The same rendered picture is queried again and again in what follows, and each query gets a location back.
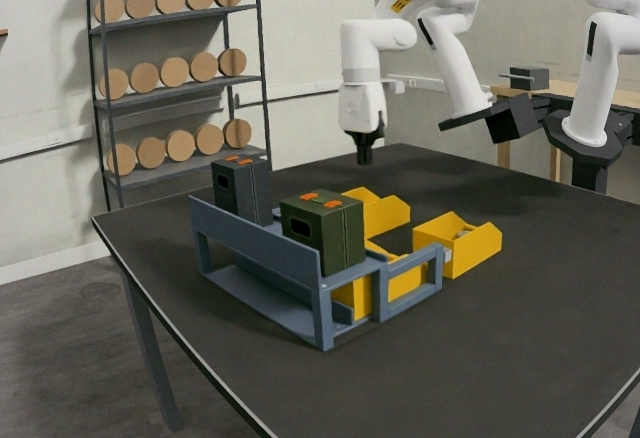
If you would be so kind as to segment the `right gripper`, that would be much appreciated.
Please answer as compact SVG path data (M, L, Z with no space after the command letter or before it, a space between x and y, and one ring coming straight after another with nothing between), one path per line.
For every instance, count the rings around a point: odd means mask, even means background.
M388 126L387 104L381 81L342 83L339 123L346 134L354 138L358 148L358 165L374 164L373 145L378 139L386 137Z

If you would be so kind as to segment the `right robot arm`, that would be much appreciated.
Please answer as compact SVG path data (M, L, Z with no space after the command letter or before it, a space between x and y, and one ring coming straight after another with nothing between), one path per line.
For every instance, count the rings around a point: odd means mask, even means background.
M342 22L344 82L381 81L384 92L405 93L405 81L381 78L379 52L405 52L414 47L417 31L405 19L429 1L381 0L369 19ZM481 91L466 51L455 37L471 27L479 0L431 0L431 3L436 7L422 10L416 17L416 27L452 102L456 114L451 118L492 106L487 101L492 93Z

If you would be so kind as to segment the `yellow bin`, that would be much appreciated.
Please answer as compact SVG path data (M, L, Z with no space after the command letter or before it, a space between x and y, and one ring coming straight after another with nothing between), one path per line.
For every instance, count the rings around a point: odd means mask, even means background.
M410 206L395 195L380 200L364 187L342 195L364 201L365 240L410 221Z
M471 232L457 239L460 231ZM444 244L452 252L442 276L454 279L501 250L501 240L502 233L490 222L478 228L449 212L413 229L413 252L434 242Z
M389 263L396 261L401 257L387 253L387 251L366 241L365 247L389 256ZM389 281L389 302L404 295L405 293L426 283L426 265L420 266L400 275ZM331 292L331 298L338 302L354 308L354 321L372 313L371 304L371 273L345 284Z

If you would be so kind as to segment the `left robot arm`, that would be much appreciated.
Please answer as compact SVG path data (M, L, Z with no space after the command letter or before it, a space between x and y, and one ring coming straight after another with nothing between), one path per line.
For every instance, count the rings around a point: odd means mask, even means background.
M585 25L583 60L570 113L562 121L564 132L591 147L606 143L603 131L617 78L617 55L640 54L640 0L586 0L598 12ZM568 122L569 121L569 122Z

